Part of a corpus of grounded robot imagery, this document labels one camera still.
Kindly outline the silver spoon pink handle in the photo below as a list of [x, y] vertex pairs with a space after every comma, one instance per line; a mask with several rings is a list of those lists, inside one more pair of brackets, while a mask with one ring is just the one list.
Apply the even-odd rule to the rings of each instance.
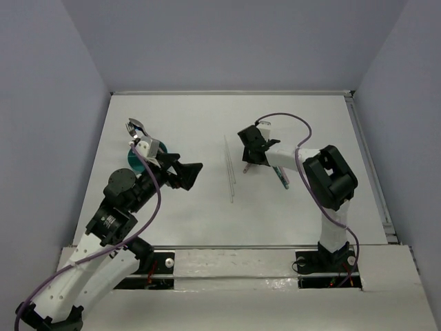
[[137, 132], [139, 131], [142, 133], [142, 135], [147, 136], [147, 137], [149, 136], [149, 134], [145, 131], [144, 125], [139, 120], [129, 118], [128, 121], [131, 121], [134, 124]]

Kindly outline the pink handled fork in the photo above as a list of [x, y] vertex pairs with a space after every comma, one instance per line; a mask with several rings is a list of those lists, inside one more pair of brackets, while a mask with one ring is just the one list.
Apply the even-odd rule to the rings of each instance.
[[243, 173], [247, 173], [247, 171], [251, 168], [252, 164], [251, 163], [247, 163], [243, 169]]

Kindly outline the green handled fork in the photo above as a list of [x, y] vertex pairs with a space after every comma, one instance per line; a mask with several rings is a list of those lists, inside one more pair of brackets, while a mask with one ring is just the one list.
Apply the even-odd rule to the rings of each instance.
[[137, 142], [139, 141], [139, 136], [137, 134], [137, 131], [136, 131], [134, 124], [131, 121], [128, 121], [125, 124], [125, 127], [127, 129], [127, 132], [129, 133], [129, 135], [132, 138], [132, 142], [134, 143], [134, 145], [136, 145]]

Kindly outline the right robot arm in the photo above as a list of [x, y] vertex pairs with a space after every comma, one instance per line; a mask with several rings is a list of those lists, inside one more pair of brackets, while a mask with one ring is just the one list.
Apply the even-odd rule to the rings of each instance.
[[287, 168], [306, 182], [307, 190], [322, 212], [318, 241], [318, 265], [333, 270], [349, 252], [347, 211], [358, 187], [358, 180], [339, 149], [292, 148], [269, 137], [270, 125], [253, 124], [238, 132], [244, 145], [246, 163]]

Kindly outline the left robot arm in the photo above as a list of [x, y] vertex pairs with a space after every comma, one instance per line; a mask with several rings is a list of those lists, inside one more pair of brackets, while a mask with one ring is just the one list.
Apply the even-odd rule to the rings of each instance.
[[39, 285], [16, 309], [14, 329], [81, 330], [87, 314], [126, 276], [155, 266], [153, 247], [137, 232], [137, 213], [161, 187], [190, 190], [202, 163], [180, 163], [179, 154], [160, 153], [157, 163], [139, 161], [144, 171], [115, 170], [104, 199], [64, 266]]

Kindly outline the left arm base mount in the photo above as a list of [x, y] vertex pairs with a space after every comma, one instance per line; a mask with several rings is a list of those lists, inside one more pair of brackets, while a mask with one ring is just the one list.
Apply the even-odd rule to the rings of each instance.
[[121, 274], [113, 290], [171, 290], [174, 288], [175, 251], [156, 250], [142, 238], [117, 249], [111, 255], [113, 267]]

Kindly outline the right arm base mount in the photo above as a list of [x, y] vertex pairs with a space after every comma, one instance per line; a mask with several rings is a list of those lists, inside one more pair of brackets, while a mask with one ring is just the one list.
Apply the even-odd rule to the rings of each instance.
[[298, 276], [300, 289], [362, 289], [356, 251], [349, 242], [334, 253], [320, 243], [317, 250], [298, 251], [291, 268]]

